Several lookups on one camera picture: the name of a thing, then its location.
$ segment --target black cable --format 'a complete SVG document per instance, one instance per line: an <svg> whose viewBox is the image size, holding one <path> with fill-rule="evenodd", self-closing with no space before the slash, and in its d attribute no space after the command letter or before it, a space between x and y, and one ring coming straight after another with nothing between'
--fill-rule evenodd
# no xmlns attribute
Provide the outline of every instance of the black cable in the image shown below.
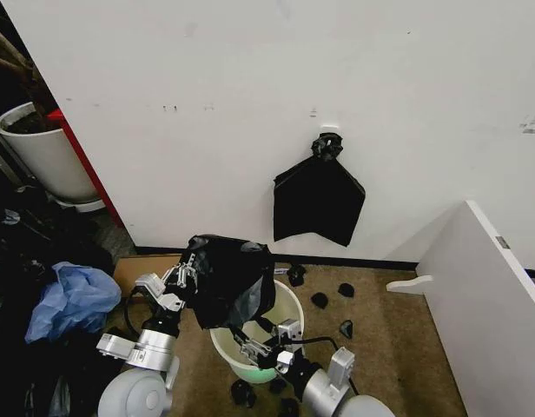
<svg viewBox="0 0 535 417"><path fill-rule="evenodd" d="M339 350L337 347L337 343L333 340L333 338L329 336L320 336L320 337L313 337L311 339L302 339L301 341L289 341L288 343L291 345L307 345L309 343L316 343L318 341L329 341L334 346L335 352ZM353 389L353 392L355 395L360 395L358 392L358 389L356 388L356 385L354 385L353 379L349 378L348 383L351 384L351 388Z"/></svg>
<svg viewBox="0 0 535 417"><path fill-rule="evenodd" d="M313 337L311 339L302 339L301 341L290 341L289 344L291 345L307 345L309 343L317 343L318 341L330 341L332 345L334 345L335 352L339 349L337 347L337 343L333 340L333 338L329 336L320 336L320 337Z"/></svg>
<svg viewBox="0 0 535 417"><path fill-rule="evenodd" d="M138 333L136 331L136 329L132 326L132 323L130 322L130 318L129 318L129 303L130 303L130 300L132 300L132 296L136 294L136 290L133 289L131 292L130 292L130 295L127 297L127 299L125 300L125 305L124 305L124 316L125 316L125 323L127 324L127 327L129 328L130 330L130 333L132 333L133 336L136 337L136 339L138 339L140 337L140 333Z"/></svg>

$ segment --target black bag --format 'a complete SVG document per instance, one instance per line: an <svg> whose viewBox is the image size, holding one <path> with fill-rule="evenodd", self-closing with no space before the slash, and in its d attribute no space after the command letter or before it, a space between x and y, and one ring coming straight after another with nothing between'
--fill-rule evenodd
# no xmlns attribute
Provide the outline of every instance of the black bag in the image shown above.
<svg viewBox="0 0 535 417"><path fill-rule="evenodd" d="M314 232L348 246L366 191L337 161L342 138L321 134L313 156L279 174L274 188L274 239Z"/></svg>
<svg viewBox="0 0 535 417"><path fill-rule="evenodd" d="M198 292L188 306L202 328L241 328L275 303L274 259L267 245L216 235L197 235L181 262L195 258Z"/></svg>

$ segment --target black rock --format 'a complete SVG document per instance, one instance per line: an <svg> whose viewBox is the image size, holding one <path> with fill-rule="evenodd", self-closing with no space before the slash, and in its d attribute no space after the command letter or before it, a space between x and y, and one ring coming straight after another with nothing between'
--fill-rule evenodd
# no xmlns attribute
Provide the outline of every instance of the black rock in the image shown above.
<svg viewBox="0 0 535 417"><path fill-rule="evenodd" d="M329 300L327 299L327 295L323 293L316 293L312 295L312 298L310 298L312 302L319 308L323 309L327 306L329 303Z"/></svg>
<svg viewBox="0 0 535 417"><path fill-rule="evenodd" d="M285 380L282 380L281 378L275 378L269 383L269 392L272 394L281 394L286 386L287 383Z"/></svg>
<svg viewBox="0 0 535 417"><path fill-rule="evenodd" d="M302 265L292 264L287 271L288 281L293 287L299 287L304 283L306 268Z"/></svg>
<svg viewBox="0 0 535 417"><path fill-rule="evenodd" d="M281 411L279 417L298 417L299 403L294 398L281 399Z"/></svg>
<svg viewBox="0 0 535 417"><path fill-rule="evenodd" d="M237 380L231 386L231 395L237 406L247 406L252 408L256 402L256 394L249 383L243 380Z"/></svg>
<svg viewBox="0 0 535 417"><path fill-rule="evenodd" d="M345 296L345 297L349 297L349 298L353 298L354 297L354 287L347 283L347 282L344 282L342 284L339 285L339 290L338 290L339 294Z"/></svg>
<svg viewBox="0 0 535 417"><path fill-rule="evenodd" d="M343 321L339 326L339 331L346 338L352 339L353 338L353 323L350 320Z"/></svg>

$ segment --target carpet floor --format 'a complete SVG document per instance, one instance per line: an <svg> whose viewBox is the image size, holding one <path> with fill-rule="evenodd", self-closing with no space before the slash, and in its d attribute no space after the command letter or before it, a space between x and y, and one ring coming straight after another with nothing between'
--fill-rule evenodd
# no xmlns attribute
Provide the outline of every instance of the carpet floor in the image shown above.
<svg viewBox="0 0 535 417"><path fill-rule="evenodd" d="M397 417L466 416L424 297L386 291L388 282L412 279L414 272L306 268L305 284L293 288L304 309L304 336L330 335L355 353L353 380L361 394L383 401ZM288 285L285 275L277 279ZM354 298L337 293L342 282L354 286ZM324 310L310 301L319 291L329 298ZM130 313L135 324L149 316L147 307L138 303L131 306ZM352 340L339 332L340 324L347 319L353 322ZM109 315L108 325L125 328L120 308ZM258 399L253 408L235 406L230 387L237 378L215 351L209 331L202 331L192 311L187 310L180 329L175 350L181 367L170 415L277 416L281 398L294 397L290 386L281 395L274 395L265 384L254 386ZM307 357L325 368L332 354L329 343L307 346ZM308 415L306 409L301 409L301 416Z"/></svg>

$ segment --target white panel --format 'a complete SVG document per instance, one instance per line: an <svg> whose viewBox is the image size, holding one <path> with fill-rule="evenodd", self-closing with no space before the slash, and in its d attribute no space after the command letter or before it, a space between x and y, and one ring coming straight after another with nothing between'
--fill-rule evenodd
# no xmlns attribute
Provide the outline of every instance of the white panel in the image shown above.
<svg viewBox="0 0 535 417"><path fill-rule="evenodd" d="M470 417L535 417L535 286L475 202L423 256L428 306Z"/></svg>
<svg viewBox="0 0 535 417"><path fill-rule="evenodd" d="M273 178L338 124L353 241L274 252L417 261L475 198L535 268L535 0L3 4L138 245L272 242Z"/></svg>

